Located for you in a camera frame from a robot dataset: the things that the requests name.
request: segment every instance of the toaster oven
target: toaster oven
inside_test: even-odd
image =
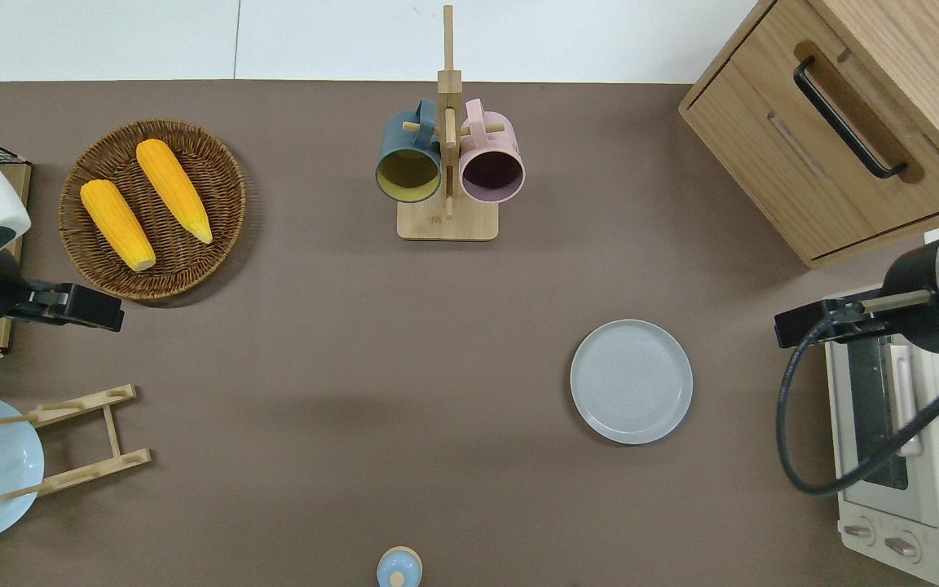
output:
[[[939,354],[899,335],[829,342],[825,351],[841,476],[939,394]],[[849,549],[939,585],[939,417],[839,493],[839,532]]]

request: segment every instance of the mug handle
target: mug handle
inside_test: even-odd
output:
[[[415,118],[418,120],[418,130],[415,131],[414,144],[417,148],[429,148],[430,141],[433,140],[433,129],[437,127],[437,104],[425,98],[418,101]]]
[[[484,104],[481,104],[480,98],[466,103],[466,124],[469,126],[469,138],[473,141],[473,148],[485,148],[487,130],[484,130]]]

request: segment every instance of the wooden cabinet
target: wooden cabinet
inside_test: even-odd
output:
[[[939,1],[760,1],[681,114],[810,267],[939,227]]]

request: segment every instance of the white floor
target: white floor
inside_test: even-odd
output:
[[[693,82],[754,0],[460,0],[466,81]],[[0,81],[421,79],[441,0],[0,0]]]

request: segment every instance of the brown table surface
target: brown table surface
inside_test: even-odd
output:
[[[808,271],[676,113],[686,86],[466,83],[514,123],[524,190],[489,244],[409,242],[373,182],[415,82],[0,83],[0,144],[34,163],[27,277],[85,283],[56,231],[97,138],[175,118],[230,146],[250,213],[180,307],[120,333],[18,324],[0,399],[118,384],[123,450],[154,461],[34,502],[0,585],[375,585],[407,544],[425,586],[923,584],[845,549],[835,501],[776,458],[772,315],[879,282],[908,244]],[[607,442],[569,368],[610,320],[682,343],[694,401],[662,441]],[[793,409],[831,474],[823,360]],[[47,474],[109,456],[102,417],[41,433]]]

